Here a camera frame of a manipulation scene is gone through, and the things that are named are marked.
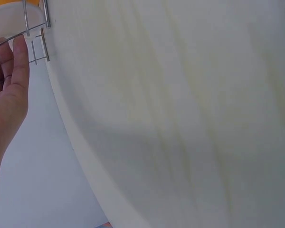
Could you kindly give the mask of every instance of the metal wire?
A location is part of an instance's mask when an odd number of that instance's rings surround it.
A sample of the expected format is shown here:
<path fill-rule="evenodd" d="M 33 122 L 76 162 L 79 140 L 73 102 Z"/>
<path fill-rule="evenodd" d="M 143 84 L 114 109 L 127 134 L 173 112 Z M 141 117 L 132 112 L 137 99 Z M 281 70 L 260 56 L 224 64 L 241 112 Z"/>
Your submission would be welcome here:
<path fill-rule="evenodd" d="M 43 10 L 44 10 L 44 16 L 46 17 L 46 26 L 47 28 L 51 27 L 51 21 L 49 19 L 49 11 L 48 11 L 48 0 L 43 0 Z"/>
<path fill-rule="evenodd" d="M 27 2 L 26 0 L 22 0 L 23 3 L 23 11 L 24 11 L 24 19 L 25 19 L 25 27 L 27 28 L 27 36 L 30 36 L 29 32 L 29 19 L 28 19 L 28 11 L 27 11 Z"/>
<path fill-rule="evenodd" d="M 34 26 L 32 28 L 29 28 L 29 18 L 28 18 L 28 12 L 27 12 L 27 3 L 26 3 L 26 0 L 22 0 L 22 3 L 23 3 L 23 11 L 24 11 L 24 18 L 25 18 L 25 27 L 26 27 L 26 30 L 21 32 L 21 33 L 18 33 L 12 37 L 9 37 L 7 38 L 6 40 L 4 40 L 3 42 L 0 42 L 0 45 L 6 43 L 6 42 L 9 42 L 10 40 L 18 37 L 18 36 L 21 36 L 23 34 L 27 34 L 27 36 L 29 37 L 30 36 L 30 31 L 31 30 L 34 30 L 38 27 L 41 27 L 41 35 L 38 35 L 36 37 L 41 37 L 41 40 L 42 40 L 42 43 L 43 43 L 43 47 L 44 47 L 44 52 L 45 52 L 45 56 L 44 57 L 41 57 L 41 58 L 36 58 L 36 52 L 35 52 L 35 47 L 34 47 L 34 42 L 32 41 L 31 44 L 32 44 L 32 49 L 33 49 L 33 56 L 34 56 L 34 60 L 30 61 L 29 63 L 33 63 L 35 62 L 35 64 L 37 65 L 37 61 L 38 60 L 41 60 L 41 59 L 47 59 L 47 61 L 49 61 L 49 55 L 48 55 L 48 49 L 47 49 L 47 44 L 46 44 L 46 41 L 45 41 L 45 37 L 44 37 L 44 30 L 42 28 L 43 25 L 46 25 L 47 28 L 50 28 L 51 27 L 51 22 L 50 22 L 50 19 L 49 19 L 49 11 L 48 11 L 48 0 L 42 0 L 42 4 L 43 4 L 43 11 L 44 11 L 44 16 L 45 16 L 45 22 L 42 23 L 42 24 L 39 24 L 37 26 Z"/>
<path fill-rule="evenodd" d="M 34 56 L 34 60 L 35 60 L 35 65 L 37 65 L 37 61 L 36 61 L 36 53 L 35 53 L 35 47 L 34 47 L 34 42 L 32 41 L 32 49 L 33 49 L 33 56 Z"/>
<path fill-rule="evenodd" d="M 43 25 L 45 25 L 45 24 L 46 24 L 46 23 L 44 22 L 44 23 L 42 23 L 42 24 L 40 24 L 40 25 L 37 25 L 37 26 L 35 26 L 35 27 L 30 28 L 29 30 L 36 29 L 36 28 L 41 27 L 41 26 L 43 26 Z M 8 41 L 10 41 L 10 40 L 12 40 L 12 39 L 18 37 L 18 36 L 21 36 L 21 35 L 25 34 L 26 32 L 27 32 L 27 31 L 25 30 L 25 31 L 23 31 L 23 32 L 21 32 L 21 33 L 18 33 L 18 34 L 16 34 L 16 35 L 12 36 L 12 37 L 9 37 L 9 38 L 7 38 L 5 41 L 0 42 L 0 45 L 2 45 L 2 44 L 4 44 L 4 43 L 6 43 L 6 42 L 8 42 Z"/>

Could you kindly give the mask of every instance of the metal wire rack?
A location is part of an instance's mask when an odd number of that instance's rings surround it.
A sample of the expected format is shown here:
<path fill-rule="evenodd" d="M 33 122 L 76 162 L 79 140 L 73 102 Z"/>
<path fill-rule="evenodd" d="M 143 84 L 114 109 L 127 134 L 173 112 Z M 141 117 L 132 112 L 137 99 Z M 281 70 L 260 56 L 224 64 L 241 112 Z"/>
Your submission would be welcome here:
<path fill-rule="evenodd" d="M 6 42 L 9 42 L 10 40 L 12 40 L 12 39 L 14 39 L 14 38 L 16 38 L 18 36 L 21 36 L 23 34 L 27 34 L 27 36 L 29 37 L 31 30 L 34 30 L 34 29 L 36 29 L 38 27 L 41 27 L 41 34 L 36 36 L 36 38 L 41 38 L 41 41 L 42 41 L 42 44 L 43 44 L 43 47 L 44 47 L 45 56 L 43 56 L 41 58 L 36 58 L 34 42 L 33 41 L 31 42 L 34 59 L 31 60 L 29 63 L 34 63 L 35 62 L 35 64 L 37 65 L 37 61 L 39 61 L 41 59 L 46 59 L 47 61 L 49 61 L 48 49 L 47 49 L 47 44 L 46 44 L 46 40 L 45 40 L 45 37 L 44 37 L 44 30 L 43 30 L 43 26 L 46 26 L 47 28 L 51 27 L 51 21 L 50 21 L 50 18 L 49 18 L 49 11 L 48 11 L 48 0 L 40 0 L 40 3 L 39 3 L 39 7 L 41 7 L 41 9 L 44 12 L 45 22 L 40 24 L 40 25 L 31 27 L 31 28 L 29 27 L 29 19 L 28 19 L 28 14 L 27 14 L 27 2 L 26 1 L 27 0 L 22 0 L 26 30 L 21 32 L 21 33 L 18 33 L 16 35 L 12 36 L 12 37 L 7 38 L 5 41 L 1 42 L 0 45 L 4 44 Z"/>

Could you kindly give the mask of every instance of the white surface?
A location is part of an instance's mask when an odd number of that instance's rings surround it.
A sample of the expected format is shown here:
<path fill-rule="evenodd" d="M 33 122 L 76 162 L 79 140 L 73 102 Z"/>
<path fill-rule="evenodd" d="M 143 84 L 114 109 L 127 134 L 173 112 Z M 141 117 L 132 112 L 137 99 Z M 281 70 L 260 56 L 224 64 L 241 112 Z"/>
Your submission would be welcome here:
<path fill-rule="evenodd" d="M 38 6 L 27 3 L 28 25 L 33 28 L 45 21 L 44 14 Z M 12 2 L 0 5 L 0 38 L 9 38 L 26 31 L 25 17 L 22 2 Z M 40 28 L 30 31 L 30 37 L 25 37 L 31 41 L 38 35 Z"/>
<path fill-rule="evenodd" d="M 37 56 L 41 43 L 35 42 Z M 61 120 L 43 61 L 31 64 L 28 116 L 0 171 L 0 228 L 105 223 Z"/>
<path fill-rule="evenodd" d="M 50 0 L 50 80 L 115 228 L 285 228 L 285 0 Z"/>

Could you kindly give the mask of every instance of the hand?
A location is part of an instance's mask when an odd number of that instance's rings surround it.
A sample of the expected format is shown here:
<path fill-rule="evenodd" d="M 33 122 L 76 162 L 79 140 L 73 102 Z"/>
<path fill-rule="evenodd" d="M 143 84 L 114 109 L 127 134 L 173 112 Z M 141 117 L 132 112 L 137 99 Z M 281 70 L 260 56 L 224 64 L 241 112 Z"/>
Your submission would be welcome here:
<path fill-rule="evenodd" d="M 28 112 L 29 54 L 23 36 L 14 39 L 13 50 L 8 43 L 0 46 L 0 164 Z"/>

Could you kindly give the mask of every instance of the curved edge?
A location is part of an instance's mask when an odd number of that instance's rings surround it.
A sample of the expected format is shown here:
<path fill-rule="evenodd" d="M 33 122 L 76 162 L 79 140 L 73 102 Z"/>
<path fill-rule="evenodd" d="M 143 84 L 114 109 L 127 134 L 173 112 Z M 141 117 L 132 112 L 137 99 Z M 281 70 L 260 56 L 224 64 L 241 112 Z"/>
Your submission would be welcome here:
<path fill-rule="evenodd" d="M 52 65 L 55 64 L 46 62 L 49 79 L 66 132 L 82 170 L 108 220 L 114 228 L 132 226 L 137 228 L 150 228 L 148 222 L 135 211 L 122 193 L 119 192 L 114 181 L 111 180 L 105 168 L 84 139 L 69 112 L 67 102 L 61 92 L 62 88 L 57 79 L 57 72 Z"/>

